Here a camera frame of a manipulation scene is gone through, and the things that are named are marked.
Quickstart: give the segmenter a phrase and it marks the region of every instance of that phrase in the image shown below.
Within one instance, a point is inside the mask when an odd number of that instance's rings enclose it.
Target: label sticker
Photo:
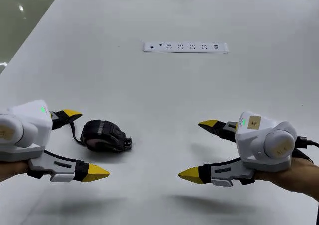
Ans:
[[[283,155],[285,155],[287,152],[290,152],[292,149],[293,149],[293,145],[288,140],[286,140],[280,143],[272,151],[277,158],[280,158]]]
[[[6,127],[4,125],[0,125],[0,139],[11,140],[14,134],[14,130]]]
[[[249,122],[248,122],[248,129],[259,129],[260,126],[260,121],[261,121],[261,116],[254,116],[252,115],[249,117]]]

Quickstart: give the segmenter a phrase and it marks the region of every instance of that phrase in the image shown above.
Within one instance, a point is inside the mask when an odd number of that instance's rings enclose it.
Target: white plastic casing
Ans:
[[[0,111],[0,161],[39,157],[51,130],[51,114],[42,100]]]
[[[279,123],[244,112],[240,116],[235,138],[240,158],[246,167],[277,172],[290,167],[297,133],[287,121]]]

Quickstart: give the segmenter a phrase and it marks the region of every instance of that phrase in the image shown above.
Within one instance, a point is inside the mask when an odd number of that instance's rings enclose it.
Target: socket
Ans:
[[[145,42],[145,52],[228,53],[225,42]]]

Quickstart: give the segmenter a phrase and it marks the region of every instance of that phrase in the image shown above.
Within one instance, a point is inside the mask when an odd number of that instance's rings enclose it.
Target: black strap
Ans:
[[[78,140],[78,139],[75,137],[75,126],[74,126],[74,122],[73,122],[73,121],[70,122],[70,126],[71,126],[72,135],[73,135],[74,140],[75,140],[78,144],[81,144],[81,145],[84,146],[84,144],[83,144],[80,140]]]

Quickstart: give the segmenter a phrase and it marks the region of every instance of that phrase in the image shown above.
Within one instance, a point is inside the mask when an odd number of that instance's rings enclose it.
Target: white object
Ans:
[[[0,112],[0,161],[36,158],[44,151],[52,119],[42,100]]]
[[[145,42],[145,52],[197,52],[228,53],[227,43],[223,42]]]
[[[236,144],[247,168],[277,172],[290,167],[296,130],[287,122],[277,122],[251,112],[241,114]]]

